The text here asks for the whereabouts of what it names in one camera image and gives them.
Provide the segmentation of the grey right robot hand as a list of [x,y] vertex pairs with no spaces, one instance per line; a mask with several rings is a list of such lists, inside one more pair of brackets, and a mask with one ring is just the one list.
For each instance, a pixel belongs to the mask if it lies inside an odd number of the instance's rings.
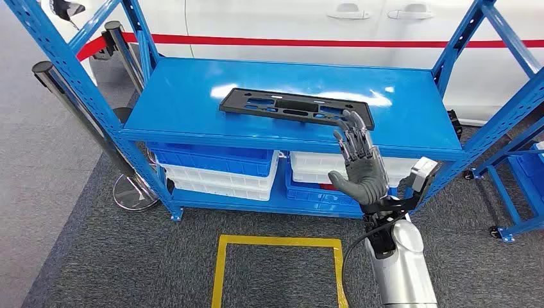
[[334,131],[347,177],[338,171],[328,173],[332,185],[352,197],[360,205],[378,202],[387,195],[387,178],[378,148],[362,117],[355,111],[343,110],[343,120],[337,121]]

